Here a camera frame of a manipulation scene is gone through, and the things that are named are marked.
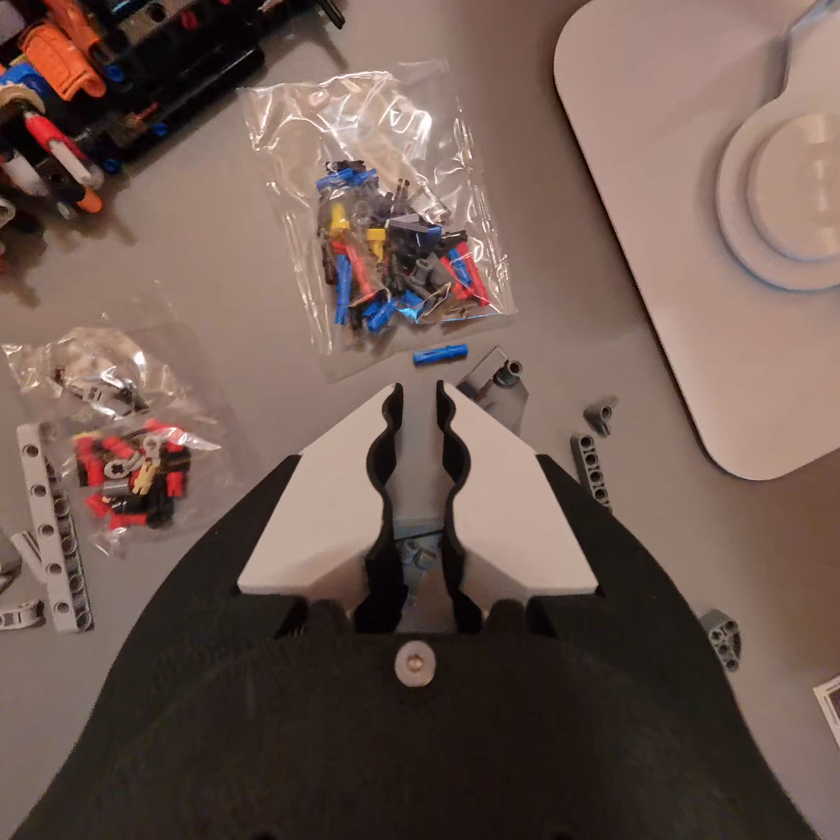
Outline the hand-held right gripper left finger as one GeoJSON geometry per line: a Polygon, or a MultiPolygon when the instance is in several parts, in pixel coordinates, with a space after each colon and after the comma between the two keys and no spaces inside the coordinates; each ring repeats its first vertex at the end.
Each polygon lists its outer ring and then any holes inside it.
{"type": "Polygon", "coordinates": [[[238,577],[245,595],[330,601],[358,632],[390,634],[407,598],[386,484],[403,424],[400,383],[288,458],[290,477],[238,577]]]}

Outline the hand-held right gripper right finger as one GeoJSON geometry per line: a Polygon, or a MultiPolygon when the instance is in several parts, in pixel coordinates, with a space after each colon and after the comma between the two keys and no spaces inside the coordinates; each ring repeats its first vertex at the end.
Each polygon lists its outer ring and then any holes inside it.
{"type": "Polygon", "coordinates": [[[598,586],[538,454],[455,386],[436,383],[443,435],[443,575],[455,625],[476,634],[498,602],[598,586]]]}

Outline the grey lego piece with pins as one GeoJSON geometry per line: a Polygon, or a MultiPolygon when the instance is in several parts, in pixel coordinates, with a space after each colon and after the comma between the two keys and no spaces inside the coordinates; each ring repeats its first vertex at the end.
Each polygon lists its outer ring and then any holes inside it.
{"type": "Polygon", "coordinates": [[[440,517],[395,518],[393,529],[406,585],[403,610],[407,612],[415,606],[426,578],[441,571],[445,521],[440,517]]]}

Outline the light grey long lego beam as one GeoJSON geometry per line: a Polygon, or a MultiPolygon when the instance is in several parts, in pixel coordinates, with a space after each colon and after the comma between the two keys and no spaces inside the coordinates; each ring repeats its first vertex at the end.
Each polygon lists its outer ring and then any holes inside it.
{"type": "Polygon", "coordinates": [[[92,630],[93,613],[70,499],[54,469],[46,432],[36,423],[17,428],[17,449],[31,529],[17,535],[18,550],[43,582],[47,613],[58,634],[92,630]]]}

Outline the cluster of light grey liftarms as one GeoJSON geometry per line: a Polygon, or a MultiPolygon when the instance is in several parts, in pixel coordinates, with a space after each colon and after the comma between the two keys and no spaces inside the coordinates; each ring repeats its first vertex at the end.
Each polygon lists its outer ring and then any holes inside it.
{"type": "MultiPolygon", "coordinates": [[[[1,593],[14,583],[23,565],[27,565],[37,581],[44,583],[46,574],[35,537],[28,531],[8,536],[1,530],[1,593]]],[[[18,605],[1,605],[1,630],[21,630],[44,621],[44,603],[35,599],[18,605]]]]}

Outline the dark grey thick lego liftarm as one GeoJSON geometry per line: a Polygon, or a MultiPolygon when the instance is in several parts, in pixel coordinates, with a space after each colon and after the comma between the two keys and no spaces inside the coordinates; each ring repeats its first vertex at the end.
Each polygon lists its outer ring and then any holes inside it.
{"type": "Polygon", "coordinates": [[[738,623],[717,608],[705,612],[699,621],[721,666],[730,674],[736,672],[742,658],[742,636],[738,623]]]}

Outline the partly built lego vehicle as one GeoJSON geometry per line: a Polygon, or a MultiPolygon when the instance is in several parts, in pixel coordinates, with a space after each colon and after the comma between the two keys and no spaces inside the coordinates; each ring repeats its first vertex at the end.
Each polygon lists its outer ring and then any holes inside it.
{"type": "Polygon", "coordinates": [[[264,66],[264,40],[346,2],[2,1],[2,280],[6,246],[74,222],[120,174],[264,66]]]}

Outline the grey block with pin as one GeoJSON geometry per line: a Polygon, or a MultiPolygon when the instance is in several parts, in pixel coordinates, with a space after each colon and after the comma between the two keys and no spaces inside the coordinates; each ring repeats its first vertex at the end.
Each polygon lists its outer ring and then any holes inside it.
{"type": "Polygon", "coordinates": [[[521,362],[496,346],[457,384],[457,390],[519,436],[529,400],[522,371],[521,362]]]}

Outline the plastic bag of red pins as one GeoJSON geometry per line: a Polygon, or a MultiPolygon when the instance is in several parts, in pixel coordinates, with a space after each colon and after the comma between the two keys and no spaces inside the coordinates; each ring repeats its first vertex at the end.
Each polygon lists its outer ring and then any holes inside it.
{"type": "Polygon", "coordinates": [[[105,554],[161,540],[222,510],[238,478],[220,395],[175,322],[102,321],[3,360],[105,554]]]}

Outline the plastic bag of blue pins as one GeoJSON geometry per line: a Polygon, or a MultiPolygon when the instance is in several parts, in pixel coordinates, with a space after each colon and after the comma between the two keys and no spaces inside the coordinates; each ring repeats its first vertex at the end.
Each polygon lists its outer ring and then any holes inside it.
{"type": "Polygon", "coordinates": [[[446,60],[238,99],[329,378],[518,313],[446,60]]]}

